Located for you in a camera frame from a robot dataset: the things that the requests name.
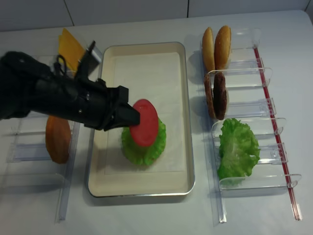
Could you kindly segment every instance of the tomato slice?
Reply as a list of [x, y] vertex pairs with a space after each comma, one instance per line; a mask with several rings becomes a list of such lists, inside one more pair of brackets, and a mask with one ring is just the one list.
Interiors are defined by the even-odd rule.
[[133, 108], [140, 113], [140, 124], [130, 126], [133, 140], [140, 146], [150, 146], [154, 143], [158, 133], [157, 111], [146, 99], [138, 100]]

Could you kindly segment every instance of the top bun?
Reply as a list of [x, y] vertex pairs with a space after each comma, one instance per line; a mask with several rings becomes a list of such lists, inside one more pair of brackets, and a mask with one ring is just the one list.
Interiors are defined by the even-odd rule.
[[202, 38], [202, 55], [207, 72], [214, 70], [214, 41], [212, 29], [210, 27], [206, 29]]
[[231, 31], [230, 27], [224, 25], [218, 32], [215, 39], [214, 59], [215, 69], [224, 70], [230, 54]]

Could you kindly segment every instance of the white table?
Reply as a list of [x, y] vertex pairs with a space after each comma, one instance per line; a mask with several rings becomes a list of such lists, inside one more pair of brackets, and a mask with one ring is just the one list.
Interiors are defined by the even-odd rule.
[[[167, 21], [123, 23], [80, 26], [71, 32], [81, 35], [89, 43], [92, 40], [104, 51], [111, 45], [126, 45], [178, 41], [184, 44], [187, 57], [189, 96], [198, 96], [200, 60], [190, 59], [199, 50], [204, 30], [222, 25], [235, 28], [258, 27], [262, 31], [259, 52], [265, 66], [273, 69], [269, 93], [275, 100], [277, 117], [288, 121], [281, 136], [289, 156], [289, 170], [302, 174], [295, 188], [303, 221], [296, 222], [291, 211], [289, 195], [230, 199], [227, 201], [226, 224], [215, 225], [209, 198], [209, 186], [204, 158], [204, 143], [197, 115], [191, 110], [192, 138], [196, 170], [196, 185], [180, 203], [141, 204], [126, 199], [117, 205], [114, 199], [93, 199], [86, 191], [87, 152], [90, 130], [81, 126], [72, 187], [69, 195], [66, 221], [53, 224], [47, 218], [37, 223], [32, 219], [42, 204], [17, 205], [21, 214], [10, 216], [0, 211], [1, 234], [53, 234], [53, 235], [146, 235], [146, 234], [311, 234], [313, 220], [313, 187], [310, 176], [313, 157], [312, 145], [312, 85], [313, 85], [313, 28], [306, 13], [285, 11], [271, 13], [213, 16]], [[2, 32], [0, 52], [22, 50], [29, 54], [53, 55], [56, 45], [52, 38], [61, 33], [61, 28]], [[253, 205], [241, 210], [239, 203], [247, 201]]]

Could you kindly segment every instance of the white tray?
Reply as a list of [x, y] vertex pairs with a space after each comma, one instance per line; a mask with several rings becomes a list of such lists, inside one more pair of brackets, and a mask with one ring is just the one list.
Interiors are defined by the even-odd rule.
[[95, 197], [186, 195], [195, 174], [186, 56], [180, 43], [116, 46], [104, 53], [108, 87], [129, 88], [129, 104], [145, 98], [166, 125], [166, 147], [150, 167], [131, 164], [121, 150], [122, 128], [95, 131], [88, 189]]

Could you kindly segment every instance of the red stripe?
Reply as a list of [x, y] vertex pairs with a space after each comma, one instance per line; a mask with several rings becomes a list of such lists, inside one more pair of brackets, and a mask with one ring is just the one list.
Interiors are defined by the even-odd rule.
[[[254, 48], [254, 54], [255, 54], [255, 57], [257, 59], [260, 59], [258, 48]], [[262, 68], [262, 65], [260, 62], [258, 63], [258, 67]], [[264, 73], [262, 71], [260, 71], [260, 76], [261, 76], [261, 80], [262, 80], [262, 84], [263, 84], [263, 90], [264, 90], [265, 98], [268, 99], [269, 98], [268, 87], [266, 86], [265, 76], [264, 76]], [[270, 110], [272, 110], [270, 103], [268, 104], [268, 108]], [[274, 131], [276, 131], [277, 130], [276, 120], [274, 120], [274, 119], [272, 120], [272, 125], [273, 125]], [[280, 139], [280, 136], [278, 133], [275, 135], [275, 137], [276, 137], [276, 142], [281, 143], [281, 139]], [[283, 166], [284, 174], [289, 175], [288, 165], [285, 162], [286, 161], [285, 153], [284, 153], [284, 151], [279, 151], [279, 154], [280, 154], [281, 160], [283, 161], [282, 166]], [[289, 185], [291, 183], [290, 176], [286, 176], [286, 183], [287, 183], [287, 185]], [[294, 218], [296, 220], [301, 220], [301, 215], [300, 215], [300, 211], [299, 211], [298, 206], [297, 206], [297, 201], [295, 199], [293, 188], [288, 188], [288, 192], [289, 192], [289, 196], [290, 196], [290, 200], [291, 200], [291, 206], [292, 206]]]

